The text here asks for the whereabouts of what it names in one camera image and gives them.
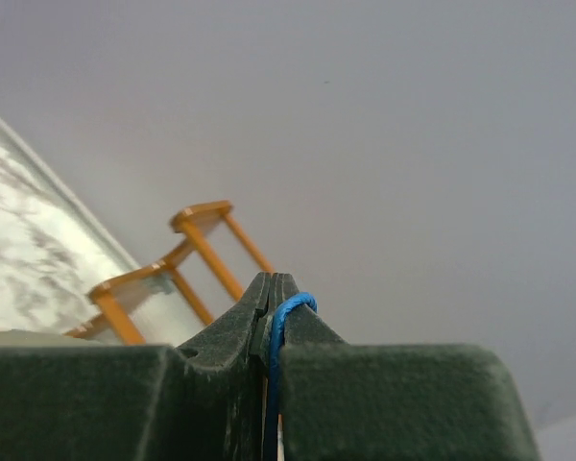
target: orange wooden frame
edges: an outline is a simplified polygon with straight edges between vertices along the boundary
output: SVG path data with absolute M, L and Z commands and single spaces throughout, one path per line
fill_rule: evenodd
M 177 213 L 171 219 L 170 225 L 174 232 L 184 234 L 184 240 L 155 263 L 108 279 L 92 288 L 87 296 L 98 305 L 101 314 L 65 334 L 76 338 L 85 338 L 109 326 L 125 344 L 144 344 L 145 338 L 128 316 L 124 306 L 117 301 L 115 294 L 121 290 L 128 290 L 129 285 L 132 286 L 135 282 L 160 274 L 167 276 L 175 284 L 196 315 L 205 325 L 209 325 L 214 320 L 213 316 L 177 270 L 188 255 L 195 251 L 198 252 L 235 301 L 241 298 L 243 288 L 207 242 L 205 228 L 212 229 L 219 223 L 225 223 L 262 271 L 271 273 L 274 271 L 271 264 L 230 215 L 231 212 L 232 204 L 223 200 L 189 206 Z M 150 295 L 143 295 L 139 301 L 144 301 L 148 296 Z

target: chair leg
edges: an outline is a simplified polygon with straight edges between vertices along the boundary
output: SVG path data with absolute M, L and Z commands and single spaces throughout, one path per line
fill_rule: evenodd
M 111 329 L 117 333 L 124 344 L 129 346 L 145 344 L 145 338 L 115 298 L 106 294 L 95 300 L 95 303 L 107 318 Z
M 235 301 L 241 299 L 243 295 L 243 288 L 230 272 L 224 262 L 216 255 L 211 248 L 211 245 L 204 238 L 203 233 L 194 224 L 188 221 L 180 223 L 180 230 L 190 239 L 194 248 L 201 254 L 203 261 L 215 274 L 218 280 L 224 285 L 228 294 L 232 296 Z
M 213 315 L 211 315 L 211 312 L 206 309 L 201 298 L 199 298 L 199 296 L 194 292 L 190 284 L 185 281 L 180 272 L 174 268 L 168 269 L 167 272 L 171 276 L 175 286 L 177 286 L 177 289 L 183 295 L 188 304 L 190 304 L 192 310 L 194 310 L 203 324 L 207 326 L 213 323 Z
M 222 217 L 224 218 L 224 221 L 227 223 L 234 236 L 237 237 L 237 239 L 246 248 L 253 260 L 256 261 L 258 267 L 260 267 L 260 269 L 264 272 L 270 272 L 271 274 L 275 272 L 273 270 L 273 266 L 269 263 L 269 261 L 267 261 L 265 256 L 262 255 L 260 250 L 256 248 L 252 240 L 246 235 L 245 232 L 243 232 L 243 229 L 241 229 L 241 226 L 237 224 L 234 218 L 230 214 L 225 214 Z

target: wooden stool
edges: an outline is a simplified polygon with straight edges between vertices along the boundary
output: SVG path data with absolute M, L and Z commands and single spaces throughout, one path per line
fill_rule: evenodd
M 171 219 L 170 224 L 173 231 L 183 233 L 185 239 L 155 263 L 96 285 L 87 296 L 98 305 L 101 314 L 65 334 L 85 338 L 109 326 L 125 344 L 145 344 L 145 338 L 128 316 L 125 304 L 137 306 L 152 296 L 154 292 L 145 284 L 145 280 L 154 278 L 165 278 L 172 282 L 204 325 L 212 323 L 213 316 L 178 271 L 178 267 L 188 255 L 196 251 L 230 296 L 235 301 L 241 298 L 243 294 L 241 285 L 205 238 L 213 228 L 220 223 L 226 223 L 260 269 L 264 272 L 274 271 L 230 215 L 231 211 L 232 204 L 229 201 L 194 205 L 180 211 Z M 121 301 L 124 297 L 127 298 L 127 302 Z

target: blue wire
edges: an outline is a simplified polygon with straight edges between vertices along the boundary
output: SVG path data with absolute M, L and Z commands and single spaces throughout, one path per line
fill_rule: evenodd
M 267 412 L 265 415 L 265 433 L 262 444 L 262 459 L 277 461 L 277 423 L 279 420 L 279 348 L 284 344 L 284 324 L 286 316 L 295 308 L 307 304 L 314 312 L 318 311 L 316 300 L 309 293 L 298 295 L 284 301 L 277 308 L 271 326 L 269 341 L 269 384 L 267 388 Z

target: cable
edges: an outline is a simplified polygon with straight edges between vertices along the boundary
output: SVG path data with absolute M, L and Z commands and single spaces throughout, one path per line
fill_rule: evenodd
M 267 389 L 267 412 L 265 415 L 265 431 L 262 445 L 262 459 L 277 461 L 277 422 L 279 420 L 279 349 L 284 344 L 284 324 L 286 316 L 295 307 L 308 305 L 314 312 L 318 311 L 316 300 L 309 293 L 298 295 L 284 301 L 277 308 L 271 326 L 269 340 L 269 386 Z

